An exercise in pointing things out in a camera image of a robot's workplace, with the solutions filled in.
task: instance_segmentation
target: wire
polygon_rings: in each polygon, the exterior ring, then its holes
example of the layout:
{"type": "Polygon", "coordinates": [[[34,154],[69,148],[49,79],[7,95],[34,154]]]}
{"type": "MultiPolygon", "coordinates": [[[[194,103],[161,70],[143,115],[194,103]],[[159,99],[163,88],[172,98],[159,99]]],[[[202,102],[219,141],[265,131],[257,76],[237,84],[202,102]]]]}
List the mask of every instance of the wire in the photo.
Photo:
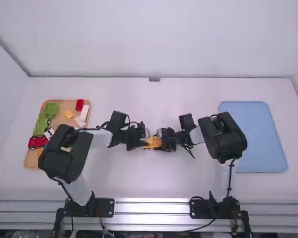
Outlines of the wire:
{"type": "MultiPolygon", "coordinates": [[[[229,195],[229,192],[232,190],[231,188],[231,180],[232,180],[232,167],[234,167],[234,162],[235,162],[236,158],[232,159],[230,165],[229,165],[229,179],[228,179],[228,187],[227,187],[227,194],[226,194],[226,197],[228,197],[229,195]]],[[[201,200],[204,200],[202,197],[199,197],[199,196],[194,196],[194,197],[191,197],[190,199],[190,202],[191,200],[193,199],[201,199],[201,200]]],[[[198,227],[198,228],[194,228],[194,229],[191,229],[191,230],[186,230],[186,231],[182,231],[182,232],[193,232],[193,231],[196,231],[196,230],[199,230],[199,229],[202,229],[202,228],[205,228],[209,225],[211,225],[214,221],[216,220],[216,218],[213,218],[213,220],[211,220],[209,223],[207,223],[206,225],[203,225],[201,227],[198,227]]]]}
{"type": "Polygon", "coordinates": [[[226,197],[229,196],[229,192],[232,190],[231,188],[231,180],[232,180],[232,167],[234,167],[234,162],[235,162],[236,158],[232,159],[230,165],[229,165],[229,178],[228,178],[228,187],[227,187],[227,193],[226,193],[226,197]]]}
{"type": "Polygon", "coordinates": [[[70,232],[69,237],[71,237],[71,235],[72,235],[72,233],[73,233],[73,231],[74,231],[73,215],[71,215],[71,221],[72,221],[72,230],[71,230],[71,232],[70,232]]]}
{"type": "Polygon", "coordinates": [[[193,231],[197,231],[199,229],[202,229],[202,228],[205,228],[205,227],[208,227],[209,225],[211,225],[214,221],[216,220],[216,218],[213,218],[213,220],[211,220],[209,223],[201,226],[201,227],[198,227],[198,228],[194,228],[194,229],[190,229],[190,230],[186,230],[186,231],[182,231],[182,232],[193,232],[193,231]]]}
{"type": "Polygon", "coordinates": [[[50,177],[50,179],[51,179],[51,180],[54,180],[54,181],[56,181],[56,182],[58,182],[58,184],[62,187],[62,189],[64,190],[64,192],[66,193],[66,195],[69,197],[68,200],[69,200],[69,201],[73,201],[72,196],[71,196],[71,195],[69,194],[69,192],[65,189],[65,186],[64,186],[64,184],[63,184],[61,181],[59,181],[59,180],[57,180],[57,179],[55,179],[55,178],[51,178],[51,177],[50,177]]]}

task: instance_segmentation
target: red block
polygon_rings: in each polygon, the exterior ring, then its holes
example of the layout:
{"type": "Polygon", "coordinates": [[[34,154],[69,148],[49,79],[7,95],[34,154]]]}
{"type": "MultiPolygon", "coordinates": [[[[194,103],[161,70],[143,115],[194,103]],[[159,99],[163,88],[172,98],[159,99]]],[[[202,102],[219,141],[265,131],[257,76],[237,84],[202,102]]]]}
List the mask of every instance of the red block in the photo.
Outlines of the red block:
{"type": "Polygon", "coordinates": [[[76,102],[76,107],[75,110],[78,112],[81,112],[81,110],[83,109],[84,106],[84,100],[83,99],[78,99],[76,102]]]}

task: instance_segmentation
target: white block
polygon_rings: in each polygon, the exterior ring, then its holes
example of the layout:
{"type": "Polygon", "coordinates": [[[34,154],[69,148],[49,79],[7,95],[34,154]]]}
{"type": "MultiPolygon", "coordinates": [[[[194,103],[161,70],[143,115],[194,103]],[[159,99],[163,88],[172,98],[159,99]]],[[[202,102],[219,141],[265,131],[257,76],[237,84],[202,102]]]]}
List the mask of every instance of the white block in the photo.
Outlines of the white block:
{"type": "Polygon", "coordinates": [[[80,116],[74,118],[74,120],[79,125],[79,127],[83,127],[85,125],[85,122],[80,119],[80,116]]]}
{"type": "Polygon", "coordinates": [[[89,105],[84,105],[82,110],[81,110],[81,113],[80,113],[80,119],[82,121],[86,121],[88,110],[89,110],[89,105]]]}

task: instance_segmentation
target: orange object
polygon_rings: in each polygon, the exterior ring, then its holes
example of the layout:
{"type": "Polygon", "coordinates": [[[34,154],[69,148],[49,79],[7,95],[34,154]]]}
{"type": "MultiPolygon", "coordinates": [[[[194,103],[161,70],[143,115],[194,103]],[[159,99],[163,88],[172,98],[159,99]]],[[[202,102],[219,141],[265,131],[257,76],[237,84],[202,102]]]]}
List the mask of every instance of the orange object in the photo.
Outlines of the orange object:
{"type": "Polygon", "coordinates": [[[67,119],[71,119],[71,118],[74,117],[74,114],[72,113],[71,110],[65,111],[64,114],[65,114],[65,116],[66,116],[67,119]]]}
{"type": "Polygon", "coordinates": [[[156,147],[159,147],[162,145],[162,140],[161,138],[157,137],[157,136],[152,136],[150,138],[148,138],[146,140],[146,142],[149,144],[149,145],[146,145],[143,147],[144,150],[152,150],[156,147]]]}

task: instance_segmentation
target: red toy car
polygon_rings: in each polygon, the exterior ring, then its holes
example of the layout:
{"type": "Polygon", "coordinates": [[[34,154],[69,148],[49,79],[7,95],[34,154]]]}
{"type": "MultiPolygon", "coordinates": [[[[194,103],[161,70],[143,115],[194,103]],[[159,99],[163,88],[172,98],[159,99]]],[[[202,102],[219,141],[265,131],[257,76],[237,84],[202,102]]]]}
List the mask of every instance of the red toy car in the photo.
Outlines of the red toy car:
{"type": "Polygon", "coordinates": [[[28,148],[29,149],[37,149],[46,146],[49,140],[44,136],[32,136],[29,139],[28,148]]]}

